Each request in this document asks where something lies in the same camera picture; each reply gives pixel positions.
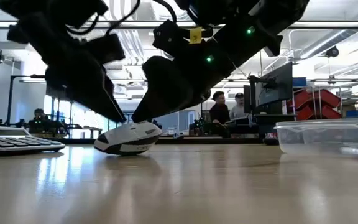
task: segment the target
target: yellow sticker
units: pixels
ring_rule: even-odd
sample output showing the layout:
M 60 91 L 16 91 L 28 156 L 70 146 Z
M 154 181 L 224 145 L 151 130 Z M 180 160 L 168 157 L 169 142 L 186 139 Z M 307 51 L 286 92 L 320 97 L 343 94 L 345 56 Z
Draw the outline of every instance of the yellow sticker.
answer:
M 203 37 L 202 37 L 201 27 L 190 29 L 190 43 L 189 44 L 199 44 L 199 43 L 201 43 L 202 39 L 203 39 Z

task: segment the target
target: calculator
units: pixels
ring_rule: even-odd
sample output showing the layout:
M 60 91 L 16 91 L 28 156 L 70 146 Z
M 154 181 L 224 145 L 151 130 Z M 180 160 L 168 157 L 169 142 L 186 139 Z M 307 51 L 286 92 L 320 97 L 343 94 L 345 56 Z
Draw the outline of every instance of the calculator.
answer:
M 60 142 L 31 136 L 29 132 L 22 128 L 0 126 L 1 156 L 42 151 L 57 152 L 64 147 L 65 145 Z

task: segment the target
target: black shirt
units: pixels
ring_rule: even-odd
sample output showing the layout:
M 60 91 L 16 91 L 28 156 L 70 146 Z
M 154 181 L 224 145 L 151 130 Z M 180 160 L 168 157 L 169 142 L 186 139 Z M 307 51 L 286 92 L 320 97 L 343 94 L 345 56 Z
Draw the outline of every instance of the black shirt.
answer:
M 218 120 L 221 124 L 230 121 L 229 108 L 225 104 L 219 105 L 215 103 L 215 105 L 213 105 L 210 109 L 209 115 L 211 117 L 211 121 Z

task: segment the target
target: clear plastic container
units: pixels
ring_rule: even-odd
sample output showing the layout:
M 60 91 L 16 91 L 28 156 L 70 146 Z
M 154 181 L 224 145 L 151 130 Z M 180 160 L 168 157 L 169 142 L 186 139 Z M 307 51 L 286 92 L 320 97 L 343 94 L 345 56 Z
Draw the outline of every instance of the clear plastic container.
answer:
M 358 118 L 279 122 L 275 129 L 285 153 L 358 157 Z

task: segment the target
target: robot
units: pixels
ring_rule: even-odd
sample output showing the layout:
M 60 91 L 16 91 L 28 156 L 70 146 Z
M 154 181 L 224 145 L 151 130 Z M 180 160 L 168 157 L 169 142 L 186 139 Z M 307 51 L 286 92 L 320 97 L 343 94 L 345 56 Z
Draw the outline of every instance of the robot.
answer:
M 161 135 L 160 131 L 147 134 L 148 130 L 158 127 L 144 121 L 204 102 L 215 84 L 261 49 L 265 49 L 269 56 L 278 56 L 283 39 L 278 34 L 302 17 L 309 2 L 175 0 L 204 29 L 189 32 L 178 27 L 169 4 L 164 0 L 154 1 L 167 8 L 172 20 L 154 30 L 153 45 L 173 60 L 153 56 L 143 64 L 148 90 L 132 116 L 135 124 L 102 134 L 95 147 L 106 153 L 144 152 L 152 144 L 137 147 L 131 142 L 150 137 L 157 141 L 156 136 Z M 137 0 L 132 11 L 113 22 L 106 35 L 87 41 L 70 34 L 85 35 L 95 28 L 99 16 L 108 10 L 103 0 L 0 0 L 0 9 L 18 19 L 17 24 L 9 28 L 7 39 L 31 44 L 38 51 L 48 65 L 45 71 L 47 83 L 56 88 L 64 87 L 68 97 L 115 122 L 126 119 L 113 97 L 114 85 L 106 76 L 103 64 L 125 57 L 117 35 L 111 31 L 139 5 L 140 0 Z M 78 30 L 94 14 L 96 19 L 92 25 L 86 30 Z M 212 28 L 218 24 L 225 25 L 212 36 Z M 174 98 L 167 92 L 175 92 Z M 126 137 L 118 140 L 117 136 Z M 127 146 L 134 148 L 121 150 Z

